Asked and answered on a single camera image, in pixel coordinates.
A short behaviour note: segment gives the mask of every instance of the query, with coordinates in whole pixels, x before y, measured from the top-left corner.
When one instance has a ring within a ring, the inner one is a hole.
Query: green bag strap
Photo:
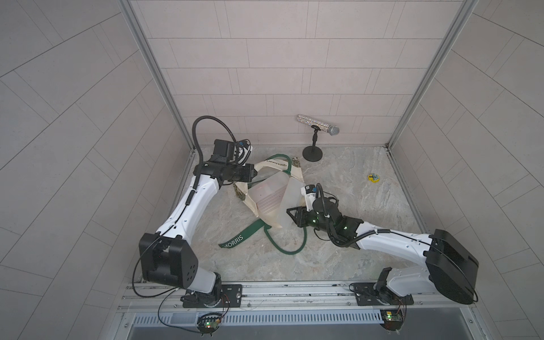
[[[268,224],[264,224],[264,233],[267,235],[267,237],[270,240],[270,242],[272,243],[272,245],[274,247],[276,247],[276,249],[278,249],[279,251],[284,253],[285,255],[298,254],[298,253],[300,253],[302,251],[302,249],[306,245],[306,239],[308,238],[308,232],[306,231],[306,227],[304,227],[304,240],[302,240],[302,245],[300,246],[300,248],[298,248],[297,250],[293,250],[293,251],[288,251],[288,250],[282,249],[280,246],[278,246],[278,244],[276,242],[274,242],[274,239],[272,239],[272,236],[270,236],[270,234],[268,233],[268,230],[270,228],[272,228],[272,227],[269,226]]]
[[[242,230],[240,234],[237,234],[227,242],[219,244],[221,248],[233,248],[243,241],[247,240],[251,235],[253,235],[257,230],[261,229],[265,225],[264,221],[261,219],[256,220],[250,224],[246,229]]]
[[[288,165],[287,165],[287,170],[284,170],[283,172],[285,172],[286,174],[288,174],[289,176],[291,176],[291,166],[293,165],[292,161],[291,161],[291,158],[286,155],[286,154],[283,154],[283,153],[277,153],[275,155],[272,155],[270,157],[267,158],[268,159],[273,159],[273,158],[285,158],[285,160],[287,161]]]

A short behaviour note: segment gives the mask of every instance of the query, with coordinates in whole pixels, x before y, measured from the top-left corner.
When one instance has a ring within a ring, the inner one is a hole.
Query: black round base
[[[317,146],[314,147],[312,152],[312,146],[306,146],[304,150],[302,151],[302,156],[305,160],[309,160],[310,162],[317,162],[323,157],[323,151],[321,151],[320,148]]]

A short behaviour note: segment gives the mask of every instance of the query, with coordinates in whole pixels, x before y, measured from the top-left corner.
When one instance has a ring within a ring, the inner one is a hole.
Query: small yellow object
[[[368,175],[368,180],[371,181],[372,183],[377,183],[380,180],[380,176],[376,174],[370,174]]]

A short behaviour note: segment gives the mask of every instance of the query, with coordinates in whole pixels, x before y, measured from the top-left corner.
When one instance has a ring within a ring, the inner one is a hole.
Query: plastic container
[[[286,210],[289,208],[299,207],[303,205],[304,197],[300,188],[305,186],[304,183],[297,180],[295,177],[289,178],[287,188],[280,203],[280,208],[277,212],[276,222],[286,228],[294,225],[295,223],[291,217],[287,214]]]
[[[248,189],[249,197],[257,205],[259,216],[279,208],[288,182],[289,175],[279,171]]]

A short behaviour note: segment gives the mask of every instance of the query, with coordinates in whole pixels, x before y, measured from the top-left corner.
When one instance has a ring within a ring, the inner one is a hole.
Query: microphone stand
[[[321,151],[321,149],[316,146],[317,132],[321,131],[321,129],[317,125],[312,125],[312,128],[314,129],[312,146],[306,146],[302,151],[302,156],[305,160],[309,160],[310,162],[317,162],[323,157],[323,151]]]

